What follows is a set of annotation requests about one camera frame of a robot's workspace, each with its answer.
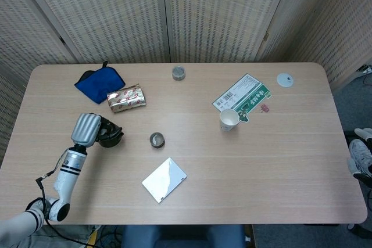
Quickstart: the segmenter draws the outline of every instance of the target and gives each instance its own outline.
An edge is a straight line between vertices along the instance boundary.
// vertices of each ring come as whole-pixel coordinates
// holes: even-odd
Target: barcode
[[[227,92],[224,96],[223,96],[223,98],[225,99],[225,100],[229,100],[231,97],[232,97],[232,93],[229,91],[229,92]]]

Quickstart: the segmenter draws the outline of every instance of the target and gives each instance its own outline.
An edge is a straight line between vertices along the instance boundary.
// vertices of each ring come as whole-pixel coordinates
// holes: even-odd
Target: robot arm
[[[54,183],[54,190],[59,198],[46,197],[45,200],[38,198],[27,206],[25,212],[7,221],[0,221],[0,243],[11,246],[21,241],[38,231],[44,224],[45,218],[59,222],[64,220],[70,210],[72,191],[87,158],[86,149],[94,142],[110,148],[117,145],[122,136],[122,128],[109,120],[92,113],[81,114],[71,136],[75,145],[67,150]],[[53,172],[36,179],[40,188],[42,188],[41,181]]]

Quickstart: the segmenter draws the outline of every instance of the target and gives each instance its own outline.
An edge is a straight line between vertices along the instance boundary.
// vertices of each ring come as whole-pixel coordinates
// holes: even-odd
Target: woven panel
[[[67,58],[24,0],[0,0],[0,63],[23,82],[41,64]]]
[[[46,0],[85,63],[168,62],[158,0]]]
[[[170,0],[174,56],[182,62],[252,61],[273,0]]]
[[[371,7],[372,0],[325,0],[290,60],[320,63],[334,88],[372,59]]]
[[[0,76],[0,166],[22,103],[24,90]]]
[[[282,61],[297,32],[302,28],[320,0],[280,0],[267,30],[257,61]]]

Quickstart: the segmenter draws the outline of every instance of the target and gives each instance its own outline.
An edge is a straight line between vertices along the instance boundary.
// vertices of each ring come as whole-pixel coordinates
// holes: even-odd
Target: small white disc
[[[288,73],[281,73],[277,76],[277,82],[282,87],[291,87],[295,81]]]

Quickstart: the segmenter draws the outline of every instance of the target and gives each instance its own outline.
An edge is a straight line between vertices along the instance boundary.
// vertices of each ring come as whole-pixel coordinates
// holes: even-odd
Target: person's leg
[[[127,225],[121,246],[125,248],[153,248],[160,238],[158,225]]]
[[[211,248],[245,248],[243,225],[211,225],[207,239]]]

